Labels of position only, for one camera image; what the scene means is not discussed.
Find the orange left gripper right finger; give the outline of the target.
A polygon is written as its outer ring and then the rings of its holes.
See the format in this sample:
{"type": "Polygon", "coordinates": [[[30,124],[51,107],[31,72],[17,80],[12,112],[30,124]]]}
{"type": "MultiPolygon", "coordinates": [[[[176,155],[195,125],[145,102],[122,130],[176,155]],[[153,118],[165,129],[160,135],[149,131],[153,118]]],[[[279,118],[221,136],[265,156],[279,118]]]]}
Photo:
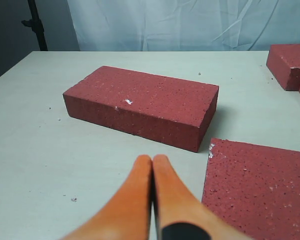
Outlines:
{"type": "Polygon", "coordinates": [[[188,190],[168,157],[152,160],[158,240],[244,240],[245,234],[216,216],[188,190]]]}

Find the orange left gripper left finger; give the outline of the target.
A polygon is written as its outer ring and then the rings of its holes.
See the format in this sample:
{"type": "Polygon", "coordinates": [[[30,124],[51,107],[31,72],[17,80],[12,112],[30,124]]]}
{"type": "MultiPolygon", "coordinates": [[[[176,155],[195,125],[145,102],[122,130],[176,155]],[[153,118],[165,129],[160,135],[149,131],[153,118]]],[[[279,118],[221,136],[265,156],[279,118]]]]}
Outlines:
{"type": "Polygon", "coordinates": [[[124,183],[91,219],[64,240],[147,240],[151,221],[152,159],[139,155],[124,183]]]}

